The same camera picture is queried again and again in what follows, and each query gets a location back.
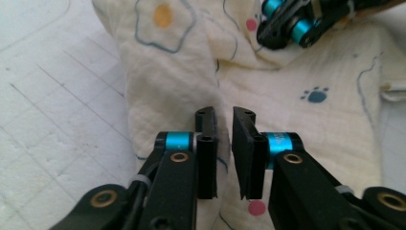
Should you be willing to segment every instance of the black metal bracket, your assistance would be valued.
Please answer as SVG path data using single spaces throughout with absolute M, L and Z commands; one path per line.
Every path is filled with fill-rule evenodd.
M 195 132 L 159 132 L 128 189 L 89 191 L 53 230 L 195 228 L 196 199 L 216 196 L 217 121 L 213 107 L 195 113 Z
M 259 133 L 253 111 L 235 107 L 234 112 L 241 198 L 261 198 L 261 179 L 272 165 L 268 211 L 276 229 L 406 229 L 406 195 L 373 187 L 359 199 L 305 151 L 298 134 Z

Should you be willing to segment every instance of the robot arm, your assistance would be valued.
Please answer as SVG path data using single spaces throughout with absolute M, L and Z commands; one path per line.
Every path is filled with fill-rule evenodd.
M 271 49 L 284 48 L 289 40 L 307 48 L 347 15 L 385 6 L 390 0 L 265 0 L 258 43 Z

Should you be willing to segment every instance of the white tile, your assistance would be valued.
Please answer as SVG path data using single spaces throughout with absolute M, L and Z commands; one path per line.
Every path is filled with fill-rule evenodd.
M 122 97 L 125 95 L 125 75 L 121 78 L 117 78 L 116 81 L 111 85 L 117 92 L 119 92 Z
M 38 162 L 51 176 L 59 176 L 84 151 L 79 143 L 73 142 L 66 134 L 58 130 L 46 136 L 28 154 Z
M 4 225 L 0 225 L 0 229 L 18 229 L 18 230 L 32 230 L 33 228 L 18 214 L 14 215 Z
M 111 56 L 118 59 L 119 52 L 117 51 L 116 42 L 113 37 L 105 30 L 102 29 L 94 34 L 89 35 L 89 39 L 101 46 Z
M 119 120 L 119 122 L 113 125 L 114 129 L 120 132 L 125 139 L 130 140 L 128 126 L 129 126 L 128 114 L 124 114 L 123 117 Z
M 127 186 L 137 174 L 137 158 L 131 143 L 120 133 L 110 131 L 99 138 L 88 154 L 118 179 L 117 183 Z
M 20 75 L 17 75 L 12 71 L 7 63 L 3 63 L 2 66 L 0 66 L 0 76 L 0 85 L 7 85 L 18 81 L 21 78 Z
M 38 40 L 33 47 L 30 47 L 30 51 L 25 55 L 34 61 L 37 68 L 41 68 L 40 63 L 54 63 L 54 60 L 58 59 L 63 53 L 63 48 L 68 46 L 66 40 L 69 38 L 70 37 L 65 37 L 65 39 L 54 40 L 54 37 L 48 37 L 43 40 Z
M 24 148 L 0 127 L 0 169 L 5 169 L 25 153 Z
M 89 36 L 97 31 L 104 30 L 104 27 L 98 17 L 96 16 L 95 10 L 93 9 L 93 4 L 91 1 L 80 1 L 77 3 L 78 13 L 74 15 L 74 22 L 66 22 L 67 25 L 72 27 L 74 30 L 80 24 L 80 31 L 82 36 Z
M 116 180 L 90 156 L 83 155 L 56 178 L 58 184 L 78 201 L 91 189 L 100 185 L 115 183 Z
M 388 125 L 406 133 L 406 102 L 394 103 Z
M 15 209 L 0 194 L 0 226 L 5 224 L 15 213 Z
M 12 85 L 0 85 L 0 127 L 33 106 Z
M 55 53 L 50 60 L 39 60 L 37 65 L 61 84 L 79 81 L 83 73 L 87 72 L 82 65 L 63 51 Z
M 116 57 L 112 57 L 101 46 L 88 38 L 76 46 L 70 47 L 66 52 L 99 77 L 117 63 Z
M 127 114 L 125 99 L 111 87 L 100 93 L 88 105 L 110 125 L 126 123 L 122 120 Z
M 0 49 L 10 46 L 52 23 L 65 13 L 68 3 L 67 0 L 3 2 L 2 17 L 0 18 L 2 20 Z
M 96 115 L 87 106 L 82 106 L 65 124 L 60 124 L 62 130 L 85 150 L 95 145 L 96 141 L 112 127 Z
M 17 81 L 14 86 L 35 104 L 54 92 L 59 84 L 44 71 L 37 68 Z
M 88 103 L 108 87 L 104 81 L 88 71 L 78 73 L 75 80 L 64 84 L 65 88 L 81 102 Z
M 386 150 L 384 154 L 384 184 L 406 194 L 406 157 L 402 153 Z
M 52 182 L 22 208 L 20 214 L 33 229 L 50 229 L 66 217 L 75 204 L 57 183 Z
M 4 130 L 26 149 L 34 147 L 55 129 L 56 125 L 36 107 L 4 126 Z
M 36 106 L 57 125 L 64 124 L 83 103 L 64 87 L 60 86 L 49 97 L 37 103 Z
M 30 155 L 14 161 L 0 174 L 0 191 L 12 207 L 20 209 L 42 191 L 52 178 Z
M 406 135 L 396 127 L 387 126 L 382 142 L 383 150 L 393 152 L 406 152 Z
M 124 77 L 124 68 L 118 60 L 116 64 L 113 65 L 110 69 L 106 70 L 100 75 L 100 78 L 103 79 L 107 84 L 113 84 L 118 78 Z
M 381 137 L 381 141 L 383 140 L 383 137 L 385 135 L 385 129 L 389 120 L 389 117 L 391 115 L 391 111 L 392 111 L 392 104 L 391 103 L 387 103 L 387 102 L 383 102 L 382 100 L 382 104 L 381 104 L 381 111 L 380 111 L 380 137 Z

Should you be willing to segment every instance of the yellow flower print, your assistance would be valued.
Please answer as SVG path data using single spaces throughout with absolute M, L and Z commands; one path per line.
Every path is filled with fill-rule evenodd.
M 138 0 L 135 38 L 171 54 L 177 53 L 196 21 L 186 0 Z

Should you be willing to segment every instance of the white cloth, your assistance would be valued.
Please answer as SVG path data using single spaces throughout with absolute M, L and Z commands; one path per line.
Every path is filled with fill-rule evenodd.
M 239 200 L 228 137 L 233 106 L 255 111 L 259 131 L 299 133 L 306 150 L 358 195 L 381 183 L 379 90 L 405 81 L 406 61 L 379 26 L 349 24 L 307 50 L 289 44 L 269 51 L 256 41 L 257 0 L 93 3 L 126 69 L 129 126 L 140 165 L 159 131 L 193 131 L 195 110 L 216 110 L 219 198 L 199 200 L 197 229 L 272 226 L 264 209 L 272 172 L 262 200 Z

